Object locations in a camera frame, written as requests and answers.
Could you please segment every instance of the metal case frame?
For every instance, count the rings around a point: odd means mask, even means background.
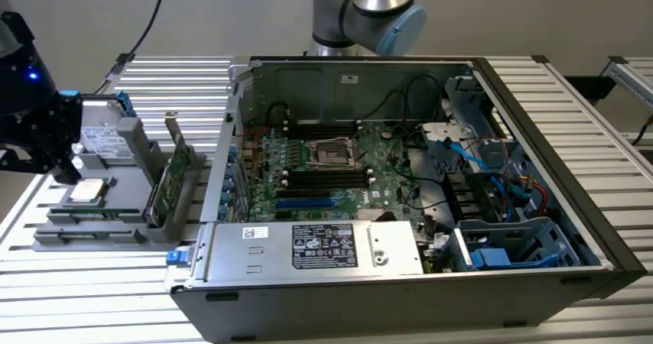
[[[171,287],[171,296],[204,339],[225,342],[255,339],[299,339],[428,329],[534,326],[571,303],[607,297],[646,274],[542,132],[521,107],[487,60],[482,57],[254,57],[252,66],[268,61],[318,63],[466,63],[499,110],[513,136],[538,170],[565,200],[575,219],[603,254],[603,265],[527,271],[487,271],[351,280],[243,282],[216,286],[207,271],[216,232],[215,197],[227,163],[231,133],[228,119],[239,118],[237,100],[252,79],[250,61],[231,68],[236,84],[227,104],[211,169],[196,240],[192,279]]]

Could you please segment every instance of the green circuit board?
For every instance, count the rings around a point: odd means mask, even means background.
[[[290,209],[290,218],[282,220],[344,220],[356,219],[356,213],[366,209],[382,209],[394,213],[396,220],[410,220],[419,223],[423,219],[422,211],[410,209],[404,205],[403,198],[398,198],[396,190],[402,189],[402,194],[407,195],[412,189],[412,181],[399,177],[387,162],[387,153],[394,143],[394,139],[382,139],[382,132],[391,131],[391,126],[366,125],[352,139],[354,157],[356,160],[355,169],[364,169],[367,166],[374,171],[375,182],[367,188],[331,189],[332,206],[327,208]],[[264,164],[266,170],[251,170],[250,174],[250,222],[268,222],[279,220],[275,218],[276,191],[283,190],[280,184],[282,171],[290,170],[314,171],[307,162],[311,158],[310,142],[304,140],[287,140],[279,131],[268,131],[258,139],[260,150],[259,157],[254,163]],[[290,158],[290,150],[295,149],[296,161]],[[411,174],[408,167],[399,168],[404,174]],[[410,203],[419,207],[419,199],[410,200]]]

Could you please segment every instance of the white sticker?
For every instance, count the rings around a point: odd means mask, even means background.
[[[358,84],[358,75],[343,75],[342,84]]]
[[[104,159],[129,159],[133,157],[124,138],[113,128],[81,128],[81,135],[87,141],[88,150]]]
[[[267,227],[244,227],[243,239],[266,239]]]

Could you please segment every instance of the white wall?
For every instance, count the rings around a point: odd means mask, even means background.
[[[59,87],[83,90],[95,88],[117,53],[133,45],[155,3],[10,1]],[[653,0],[418,1],[428,24],[411,54],[545,54],[563,73],[586,74],[599,71],[607,55],[653,56]],[[140,53],[294,54],[306,49],[310,24],[311,0],[164,0]],[[646,113],[629,104],[637,116],[615,121],[633,130]],[[615,100],[606,105],[621,107]]]

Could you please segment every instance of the motherboard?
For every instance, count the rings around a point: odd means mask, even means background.
[[[411,176],[408,162],[388,162],[398,131],[395,125],[364,124],[351,136],[334,138],[311,131],[303,131],[304,136],[292,130],[254,132],[243,146],[248,221],[390,218],[419,224],[416,186],[392,170]]]

